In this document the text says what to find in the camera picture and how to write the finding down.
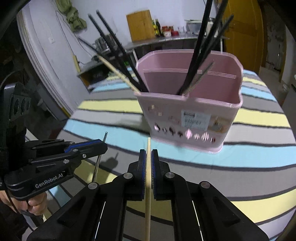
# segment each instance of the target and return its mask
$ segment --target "table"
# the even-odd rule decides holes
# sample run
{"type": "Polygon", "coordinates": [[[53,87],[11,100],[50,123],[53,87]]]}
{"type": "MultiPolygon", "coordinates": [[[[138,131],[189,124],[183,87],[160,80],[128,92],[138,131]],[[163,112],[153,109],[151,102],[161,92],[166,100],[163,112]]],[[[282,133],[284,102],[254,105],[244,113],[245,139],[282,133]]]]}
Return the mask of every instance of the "table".
{"type": "MultiPolygon", "coordinates": [[[[146,39],[146,40],[140,40],[135,42],[129,42],[127,45],[124,46],[124,49],[129,53],[132,52],[133,56],[135,58],[135,61],[138,61],[137,54],[135,52],[135,49],[138,47],[143,47],[146,45],[152,45],[157,43],[165,43],[169,41],[178,41],[178,40],[189,40],[189,39],[197,39],[198,35],[191,34],[191,33],[185,33],[184,35],[179,36],[171,36],[171,37],[159,37],[154,39],[146,39]]],[[[220,51],[222,52],[222,39],[227,39],[226,37],[222,36],[220,39],[220,51]]]]}
{"type": "MultiPolygon", "coordinates": [[[[151,140],[172,172],[186,180],[213,184],[255,222],[271,240],[285,228],[296,206],[296,146],[289,122],[266,85],[244,70],[243,105],[221,152],[208,154],[151,140]]],[[[68,120],[58,138],[81,142],[103,139],[97,182],[103,184],[125,173],[146,149],[149,127],[129,87],[118,78],[100,83],[68,120]]],[[[96,158],[83,160],[75,178],[48,192],[46,217],[91,182],[96,158]]],[[[151,241],[174,240],[169,201],[151,204],[151,241]]],[[[144,203],[128,202],[124,240],[144,240],[144,203]]]]}

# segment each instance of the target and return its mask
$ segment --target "gray stripe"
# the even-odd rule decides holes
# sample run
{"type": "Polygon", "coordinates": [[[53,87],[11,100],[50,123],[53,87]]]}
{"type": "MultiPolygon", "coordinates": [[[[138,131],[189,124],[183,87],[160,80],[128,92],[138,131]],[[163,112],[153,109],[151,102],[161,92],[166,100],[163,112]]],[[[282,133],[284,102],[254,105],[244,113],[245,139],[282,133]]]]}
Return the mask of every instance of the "gray stripe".
{"type": "Polygon", "coordinates": [[[76,178],[71,178],[60,185],[62,185],[72,196],[75,196],[84,188],[84,184],[82,184],[76,178]]]}
{"type": "Polygon", "coordinates": [[[232,125],[224,141],[262,144],[295,144],[295,137],[291,129],[232,125]]]}
{"type": "MultiPolygon", "coordinates": [[[[86,139],[77,137],[68,132],[61,131],[59,138],[66,141],[82,142],[86,139]]],[[[108,151],[102,155],[101,166],[118,173],[125,173],[131,162],[138,160],[138,155],[130,151],[123,151],[108,147],[108,151]]],[[[249,200],[247,197],[257,197],[263,195],[282,192],[296,186],[296,167],[284,170],[261,171],[239,171],[240,169],[225,170],[212,169],[211,166],[204,168],[188,165],[188,163],[176,164],[169,161],[172,172],[183,176],[187,181],[199,183],[207,180],[212,183],[223,195],[231,200],[243,197],[241,200],[249,200]]]]}
{"type": "Polygon", "coordinates": [[[50,210],[50,212],[54,214],[56,211],[59,210],[59,205],[48,191],[46,191],[46,193],[47,193],[47,207],[50,210]]]}
{"type": "Polygon", "coordinates": [[[243,82],[242,86],[246,86],[246,87],[249,87],[249,88],[252,88],[252,89],[262,90],[262,91],[271,93],[270,90],[266,86],[256,85],[256,84],[254,84],[252,82],[243,82]]]}
{"type": "Polygon", "coordinates": [[[243,74],[244,75],[244,77],[247,77],[247,78],[250,78],[250,79],[255,79],[255,80],[260,80],[260,81],[262,81],[261,79],[260,79],[260,77],[259,76],[257,76],[257,75],[251,75],[251,74],[243,74]]]}
{"type": "Polygon", "coordinates": [[[132,89],[123,89],[123,90],[93,92],[90,94],[89,99],[91,100],[137,99],[137,97],[135,97],[135,95],[133,94],[132,89]]]}
{"type": "Polygon", "coordinates": [[[242,107],[252,110],[284,113],[277,102],[243,95],[242,107]]]}
{"type": "Polygon", "coordinates": [[[71,118],[93,123],[100,121],[101,124],[124,126],[150,132],[150,127],[145,117],[141,114],[77,110],[71,118]]]}
{"type": "MultiPolygon", "coordinates": [[[[174,240],[174,227],[151,220],[151,241],[174,240]]],[[[126,211],[123,233],[139,240],[145,240],[145,218],[126,211]]]]}
{"type": "MultiPolygon", "coordinates": [[[[85,122],[109,124],[150,132],[146,119],[141,114],[128,114],[114,112],[98,112],[77,110],[73,119],[85,122]]],[[[290,129],[265,128],[246,125],[232,125],[225,138],[226,142],[252,142],[262,144],[295,144],[295,138],[290,129]]]]}
{"type": "Polygon", "coordinates": [[[281,231],[283,231],[283,229],[287,226],[288,222],[293,216],[294,212],[295,209],[276,220],[260,225],[259,228],[261,228],[269,238],[274,237],[281,231]]]}

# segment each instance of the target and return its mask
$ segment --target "black chopstick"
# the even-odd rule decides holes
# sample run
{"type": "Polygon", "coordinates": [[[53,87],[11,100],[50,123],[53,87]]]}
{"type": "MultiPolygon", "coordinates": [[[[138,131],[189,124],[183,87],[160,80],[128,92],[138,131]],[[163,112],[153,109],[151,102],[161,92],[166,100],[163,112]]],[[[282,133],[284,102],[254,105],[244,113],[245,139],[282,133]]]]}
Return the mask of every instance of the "black chopstick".
{"type": "MultiPolygon", "coordinates": [[[[102,55],[94,46],[92,46],[89,42],[87,42],[86,40],[82,39],[81,37],[77,37],[77,39],[79,41],[81,41],[82,43],[84,43],[87,47],[89,47],[91,50],[93,50],[94,52],[96,52],[97,55],[103,57],[104,59],[106,59],[108,62],[111,62],[111,60],[108,58],[108,56],[104,56],[102,55]]],[[[121,67],[118,65],[116,66],[123,74],[126,74],[127,69],[121,69],[121,67]]]]}
{"type": "Polygon", "coordinates": [[[193,66],[193,64],[195,63],[199,53],[200,53],[200,47],[202,45],[202,40],[204,38],[204,35],[205,35],[205,30],[207,28],[207,22],[209,20],[209,16],[210,16],[210,12],[211,12],[211,8],[212,8],[212,3],[213,3],[213,0],[207,0],[207,3],[205,5],[205,11],[204,11],[204,14],[203,14],[203,17],[202,17],[202,24],[201,24],[201,27],[200,27],[200,32],[198,34],[198,38],[197,38],[197,41],[196,41],[196,46],[194,48],[194,52],[193,52],[193,55],[192,55],[192,58],[191,58],[191,62],[190,62],[190,65],[189,65],[189,68],[188,68],[188,72],[187,72],[187,75],[186,75],[186,78],[185,78],[185,82],[187,82],[187,79],[188,79],[188,74],[193,66]]]}
{"type": "MultiPolygon", "coordinates": [[[[91,22],[94,24],[94,26],[96,27],[96,29],[98,30],[98,32],[100,33],[101,37],[105,40],[105,42],[109,46],[110,51],[114,55],[115,59],[117,60],[117,62],[119,64],[119,66],[122,69],[126,69],[126,67],[124,65],[124,62],[121,60],[121,58],[119,58],[118,53],[113,48],[112,43],[109,41],[108,38],[106,38],[104,32],[101,30],[101,28],[99,27],[98,23],[95,21],[95,19],[93,18],[93,16],[91,14],[88,14],[88,17],[91,20],[91,22]]],[[[127,78],[131,82],[131,84],[134,85],[138,90],[142,91],[141,86],[139,85],[139,83],[133,79],[133,77],[131,76],[131,74],[129,73],[129,71],[127,69],[126,69],[126,74],[127,74],[127,78]]]]}
{"type": "Polygon", "coordinates": [[[221,19],[224,14],[227,3],[228,3],[228,0],[222,1],[221,6],[218,10],[216,19],[213,23],[213,26],[211,27],[211,30],[210,30],[207,38],[205,39],[204,43],[202,44],[201,51],[200,51],[197,59],[195,59],[195,61],[193,62],[193,65],[191,66],[191,68],[188,70],[185,81],[184,81],[183,85],[181,86],[181,88],[176,93],[176,95],[180,95],[186,88],[188,88],[188,86],[190,85],[192,79],[194,78],[198,68],[202,65],[203,59],[206,59],[207,55],[205,55],[205,52],[206,52],[207,48],[209,47],[209,44],[214,39],[215,32],[218,28],[218,24],[221,22],[221,19]]]}
{"type": "Polygon", "coordinates": [[[201,48],[203,48],[204,46],[209,45],[209,43],[213,40],[213,38],[215,36],[215,33],[217,31],[217,28],[218,28],[219,24],[221,23],[225,8],[227,6],[227,3],[228,3],[228,0],[223,0],[222,1],[221,5],[219,7],[219,10],[217,12],[215,21],[214,21],[214,23],[213,23],[213,25],[211,27],[211,30],[210,30],[210,32],[208,34],[209,36],[211,36],[211,38],[206,38],[205,41],[202,43],[201,48]]]}
{"type": "Polygon", "coordinates": [[[222,26],[220,32],[218,33],[217,37],[210,43],[209,47],[206,49],[205,54],[202,58],[201,63],[204,62],[204,60],[207,58],[207,56],[209,55],[209,53],[213,50],[213,48],[218,44],[218,42],[220,41],[220,38],[222,37],[222,35],[224,34],[225,30],[228,28],[228,25],[230,24],[230,22],[232,21],[234,15],[230,15],[230,17],[226,20],[225,24],[222,26]]]}
{"type": "Polygon", "coordinates": [[[103,22],[103,24],[105,25],[105,27],[107,28],[107,30],[109,31],[109,33],[111,34],[111,36],[113,37],[113,39],[115,40],[117,46],[119,47],[120,51],[123,54],[123,58],[125,59],[125,61],[127,61],[129,63],[129,65],[131,66],[133,72],[135,73],[139,84],[141,86],[141,90],[142,92],[148,92],[148,89],[146,87],[146,85],[144,84],[142,78],[140,77],[138,71],[136,70],[136,68],[133,65],[133,62],[131,61],[130,57],[126,54],[125,49],[122,47],[121,43],[119,42],[118,38],[115,36],[115,34],[113,33],[112,29],[110,28],[110,26],[108,25],[108,23],[106,22],[106,20],[104,19],[104,17],[102,16],[102,14],[99,12],[99,10],[96,11],[97,15],[99,16],[99,18],[101,19],[101,21],[103,22]]]}

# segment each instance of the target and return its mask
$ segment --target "metal pot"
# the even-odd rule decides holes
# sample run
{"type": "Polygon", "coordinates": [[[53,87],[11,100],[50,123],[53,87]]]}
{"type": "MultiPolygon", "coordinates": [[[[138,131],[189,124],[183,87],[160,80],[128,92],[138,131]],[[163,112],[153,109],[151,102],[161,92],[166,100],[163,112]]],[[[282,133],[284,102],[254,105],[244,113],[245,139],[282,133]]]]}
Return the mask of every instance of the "metal pot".
{"type": "MultiPolygon", "coordinates": [[[[113,37],[110,34],[107,34],[106,35],[106,38],[112,43],[113,48],[114,49],[117,49],[117,44],[114,41],[113,37]]],[[[97,46],[98,51],[100,51],[101,53],[102,52],[106,52],[106,51],[109,50],[108,44],[105,42],[105,40],[102,37],[98,38],[95,41],[95,43],[96,43],[96,46],[97,46]]]]}

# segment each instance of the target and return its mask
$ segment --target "pink utensil holder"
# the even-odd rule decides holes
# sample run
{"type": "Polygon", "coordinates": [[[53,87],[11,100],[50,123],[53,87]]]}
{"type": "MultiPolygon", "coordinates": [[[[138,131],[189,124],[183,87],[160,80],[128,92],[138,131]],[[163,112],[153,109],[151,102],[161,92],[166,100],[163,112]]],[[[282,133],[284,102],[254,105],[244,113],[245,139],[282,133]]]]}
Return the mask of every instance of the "pink utensil holder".
{"type": "Polygon", "coordinates": [[[187,96],[175,95],[183,84],[193,50],[158,50],[136,65],[149,92],[135,93],[152,138],[209,153],[218,153],[242,106],[243,67],[229,53],[212,51],[198,73],[210,71],[187,96]]]}

